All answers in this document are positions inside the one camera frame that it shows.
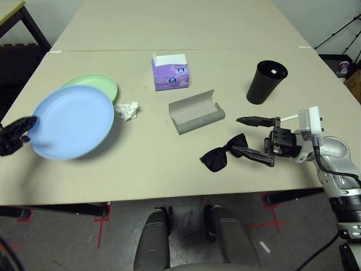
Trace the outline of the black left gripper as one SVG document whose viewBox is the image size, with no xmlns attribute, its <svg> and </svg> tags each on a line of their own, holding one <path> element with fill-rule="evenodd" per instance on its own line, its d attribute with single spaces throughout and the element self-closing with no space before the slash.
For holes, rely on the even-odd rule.
<svg viewBox="0 0 361 271">
<path fill-rule="evenodd" d="M 1 130 L 1 156 L 8 156 L 23 147 L 23 144 L 30 141 L 25 134 L 34 127 L 37 116 L 22 117 Z"/>
</svg>

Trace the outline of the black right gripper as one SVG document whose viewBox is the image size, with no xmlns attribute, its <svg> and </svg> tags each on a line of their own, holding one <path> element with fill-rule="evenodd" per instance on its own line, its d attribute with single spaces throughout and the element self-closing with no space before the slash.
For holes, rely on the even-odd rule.
<svg viewBox="0 0 361 271">
<path fill-rule="evenodd" d="M 264 164 L 268 167 L 273 167 L 275 158 L 279 157 L 295 158 L 300 153 L 300 147 L 297 145 L 296 135 L 289 129 L 280 127 L 280 117 L 265 118 L 258 116 L 247 116 L 236 119 L 237 122 L 248 126 L 273 126 L 268 137 L 264 140 L 264 153 L 240 146 L 233 146 L 232 148 L 240 152 L 244 157 Z"/>
</svg>

